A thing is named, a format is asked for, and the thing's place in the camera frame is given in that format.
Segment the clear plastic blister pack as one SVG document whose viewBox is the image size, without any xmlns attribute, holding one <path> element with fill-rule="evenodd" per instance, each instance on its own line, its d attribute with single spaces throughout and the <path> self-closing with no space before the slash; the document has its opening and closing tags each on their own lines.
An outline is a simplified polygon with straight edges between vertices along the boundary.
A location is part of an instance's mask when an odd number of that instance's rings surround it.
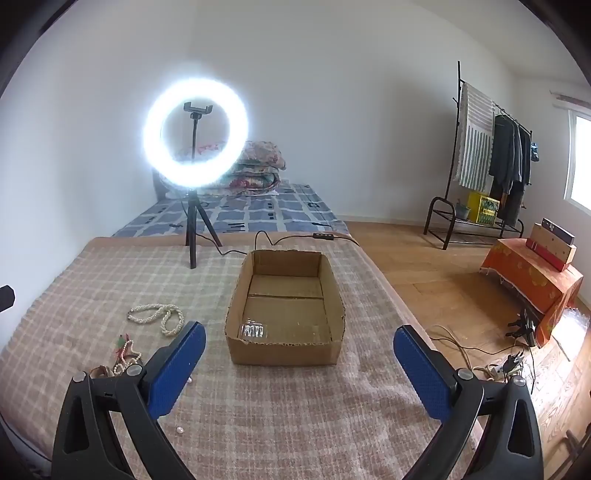
<svg viewBox="0 0 591 480">
<path fill-rule="evenodd" d="M 265 323 L 247 318 L 239 327 L 239 338 L 245 342 L 260 342 L 266 339 L 267 327 Z"/>
</svg>

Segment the folded floral quilt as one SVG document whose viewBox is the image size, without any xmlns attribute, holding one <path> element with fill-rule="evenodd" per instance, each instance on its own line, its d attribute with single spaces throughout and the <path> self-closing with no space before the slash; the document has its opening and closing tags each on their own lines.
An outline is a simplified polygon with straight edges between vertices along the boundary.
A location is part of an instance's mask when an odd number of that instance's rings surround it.
<svg viewBox="0 0 591 480">
<path fill-rule="evenodd" d="M 248 141 L 229 172 L 232 189 L 269 191 L 280 183 L 280 171 L 287 161 L 280 148 L 270 141 Z"/>
</svg>

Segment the window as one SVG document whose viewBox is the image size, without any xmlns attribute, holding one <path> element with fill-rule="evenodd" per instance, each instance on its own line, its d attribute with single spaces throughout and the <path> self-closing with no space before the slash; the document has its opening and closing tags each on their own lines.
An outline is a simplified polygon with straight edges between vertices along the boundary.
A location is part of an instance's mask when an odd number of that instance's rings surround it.
<svg viewBox="0 0 591 480">
<path fill-rule="evenodd" d="M 586 214 L 591 212 L 591 121 L 568 111 L 569 154 L 565 199 Z"/>
</svg>

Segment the open cardboard box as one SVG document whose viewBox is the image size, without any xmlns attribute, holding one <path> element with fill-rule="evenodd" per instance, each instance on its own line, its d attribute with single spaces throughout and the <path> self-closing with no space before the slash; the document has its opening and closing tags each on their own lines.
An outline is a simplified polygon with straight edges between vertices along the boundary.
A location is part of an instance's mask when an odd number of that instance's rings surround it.
<svg viewBox="0 0 591 480">
<path fill-rule="evenodd" d="M 239 338 L 247 318 L 266 324 L 266 339 Z M 254 250 L 245 256 L 224 325 L 233 364 L 335 365 L 345 332 L 346 307 L 328 256 L 300 250 Z"/>
</svg>

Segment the striped white towel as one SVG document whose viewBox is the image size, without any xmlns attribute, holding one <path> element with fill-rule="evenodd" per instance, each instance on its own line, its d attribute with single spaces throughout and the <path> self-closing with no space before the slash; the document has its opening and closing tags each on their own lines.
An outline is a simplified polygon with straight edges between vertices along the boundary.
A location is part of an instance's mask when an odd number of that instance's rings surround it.
<svg viewBox="0 0 591 480">
<path fill-rule="evenodd" d="M 493 152 L 495 106 L 473 85 L 460 90 L 455 180 L 466 189 L 484 192 Z"/>
</svg>

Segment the beige checked blanket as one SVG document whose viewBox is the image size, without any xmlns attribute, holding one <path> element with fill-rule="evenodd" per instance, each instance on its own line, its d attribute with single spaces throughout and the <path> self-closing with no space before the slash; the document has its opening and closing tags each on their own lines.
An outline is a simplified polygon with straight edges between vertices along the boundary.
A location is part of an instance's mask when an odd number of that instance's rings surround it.
<svg viewBox="0 0 591 480">
<path fill-rule="evenodd" d="M 439 424 L 399 362 L 394 331 L 413 316 L 348 241 L 290 240 L 328 256 L 346 307 L 339 361 L 317 368 L 237 366 L 224 321 L 242 255 L 178 246 L 90 247 L 34 301 L 1 354 L 1 411 L 50 455 L 72 376 L 108 364 L 121 334 L 144 357 L 166 344 L 130 308 L 171 303 L 204 324 L 206 347 L 160 425 L 198 479 L 400 479 Z M 183 427 L 178 435 L 176 427 Z"/>
</svg>

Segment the dark hanging clothes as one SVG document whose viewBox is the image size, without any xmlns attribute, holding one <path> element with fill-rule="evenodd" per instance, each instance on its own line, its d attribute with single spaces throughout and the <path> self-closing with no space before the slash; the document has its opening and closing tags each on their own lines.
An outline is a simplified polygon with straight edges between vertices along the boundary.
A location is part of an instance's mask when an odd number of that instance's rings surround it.
<svg viewBox="0 0 591 480">
<path fill-rule="evenodd" d="M 517 223 L 530 184 L 531 146 L 531 134 L 523 126 L 507 115 L 495 117 L 490 196 L 500 201 L 498 217 L 507 225 Z"/>
</svg>

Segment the yellow crate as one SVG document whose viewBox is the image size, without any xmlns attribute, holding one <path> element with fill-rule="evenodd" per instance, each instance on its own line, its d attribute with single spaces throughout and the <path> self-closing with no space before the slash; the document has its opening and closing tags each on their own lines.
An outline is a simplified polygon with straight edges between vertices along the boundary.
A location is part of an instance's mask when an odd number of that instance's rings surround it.
<svg viewBox="0 0 591 480">
<path fill-rule="evenodd" d="M 500 201 L 481 192 L 471 191 L 468 196 L 470 210 L 468 220 L 475 224 L 493 226 L 500 208 Z"/>
</svg>

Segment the orange cloth covered table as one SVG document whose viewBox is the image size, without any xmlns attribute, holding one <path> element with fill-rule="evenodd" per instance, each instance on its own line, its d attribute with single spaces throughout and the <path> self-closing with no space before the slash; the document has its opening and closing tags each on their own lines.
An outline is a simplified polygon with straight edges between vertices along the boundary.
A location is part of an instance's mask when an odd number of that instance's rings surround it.
<svg viewBox="0 0 591 480">
<path fill-rule="evenodd" d="M 570 265 L 563 271 L 527 246 L 524 238 L 497 239 L 481 271 L 495 272 L 514 287 L 539 314 L 535 341 L 545 346 L 567 307 L 574 307 L 584 275 Z"/>
</svg>

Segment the blue patterned bed sheet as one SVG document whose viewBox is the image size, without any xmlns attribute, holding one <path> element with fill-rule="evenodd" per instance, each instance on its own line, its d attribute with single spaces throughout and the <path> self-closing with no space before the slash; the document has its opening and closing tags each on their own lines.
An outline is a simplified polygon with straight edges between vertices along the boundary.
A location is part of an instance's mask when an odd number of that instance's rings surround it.
<svg viewBox="0 0 591 480">
<path fill-rule="evenodd" d="M 266 232 L 337 232 L 348 234 L 346 223 L 311 186 L 280 183 L 273 191 L 257 195 L 199 196 L 218 234 Z M 183 234 L 187 202 L 164 199 L 119 229 L 117 237 L 148 237 Z"/>
</svg>

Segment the black phone holder clamp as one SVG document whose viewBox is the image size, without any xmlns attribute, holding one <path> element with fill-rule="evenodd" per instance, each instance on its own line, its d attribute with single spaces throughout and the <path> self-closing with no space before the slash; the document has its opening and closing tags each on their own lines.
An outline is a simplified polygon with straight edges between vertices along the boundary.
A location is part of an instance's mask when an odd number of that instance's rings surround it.
<svg viewBox="0 0 591 480">
<path fill-rule="evenodd" d="M 212 110 L 212 105 L 207 105 L 205 107 L 195 107 L 191 102 L 185 102 L 183 104 L 183 111 L 190 114 L 190 118 L 197 122 L 205 115 L 211 114 Z"/>
</svg>

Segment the stacked boxes on table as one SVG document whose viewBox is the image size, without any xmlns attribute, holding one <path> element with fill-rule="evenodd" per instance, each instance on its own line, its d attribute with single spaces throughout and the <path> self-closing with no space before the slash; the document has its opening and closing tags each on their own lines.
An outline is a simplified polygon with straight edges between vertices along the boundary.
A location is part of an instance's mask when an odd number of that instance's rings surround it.
<svg viewBox="0 0 591 480">
<path fill-rule="evenodd" d="M 533 225 L 526 246 L 560 272 L 572 264 L 577 251 L 574 241 L 564 241 L 542 223 Z"/>
</svg>

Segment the black clothes rack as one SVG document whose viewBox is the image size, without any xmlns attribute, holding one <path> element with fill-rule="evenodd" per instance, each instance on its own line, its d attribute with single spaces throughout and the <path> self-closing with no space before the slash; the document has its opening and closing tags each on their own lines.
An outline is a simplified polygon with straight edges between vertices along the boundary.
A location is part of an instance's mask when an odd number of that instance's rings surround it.
<svg viewBox="0 0 591 480">
<path fill-rule="evenodd" d="M 459 129 L 459 101 L 460 90 L 465 81 L 462 78 L 462 72 L 457 72 L 457 97 L 456 101 L 456 122 L 454 132 L 454 142 L 452 158 L 449 167 L 448 179 L 445 192 L 440 196 L 432 198 L 427 217 L 425 220 L 423 233 L 431 235 L 441 243 L 441 248 L 446 250 L 452 244 L 474 244 L 474 245 L 488 245 L 496 239 L 501 239 L 504 236 L 511 234 L 519 238 L 524 236 L 524 223 L 520 219 L 522 211 L 525 209 L 524 199 L 517 223 L 514 226 L 507 225 L 498 217 L 493 226 L 485 226 L 475 224 L 468 220 L 468 196 L 473 190 L 461 187 L 455 180 L 457 168 L 457 137 Z M 531 158 L 531 173 L 532 164 L 538 160 L 537 145 L 533 141 L 533 132 L 527 129 L 521 122 L 519 122 L 513 115 L 509 114 L 497 102 L 491 99 L 495 106 L 495 117 L 497 115 L 507 115 L 514 121 L 518 122 L 531 134 L 532 141 L 532 158 Z M 490 191 L 492 187 L 493 177 L 489 175 L 487 186 L 482 194 L 491 197 Z"/>
</svg>

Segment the small black floor tripod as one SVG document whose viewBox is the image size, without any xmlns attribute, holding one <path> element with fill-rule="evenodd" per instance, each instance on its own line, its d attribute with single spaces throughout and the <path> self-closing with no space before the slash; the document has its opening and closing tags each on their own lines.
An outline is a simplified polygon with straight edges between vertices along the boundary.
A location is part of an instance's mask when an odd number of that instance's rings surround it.
<svg viewBox="0 0 591 480">
<path fill-rule="evenodd" d="M 506 337 L 522 338 L 529 347 L 536 346 L 536 318 L 530 314 L 527 308 L 523 308 L 517 319 L 508 323 L 507 327 L 509 330 L 505 334 Z"/>
</svg>

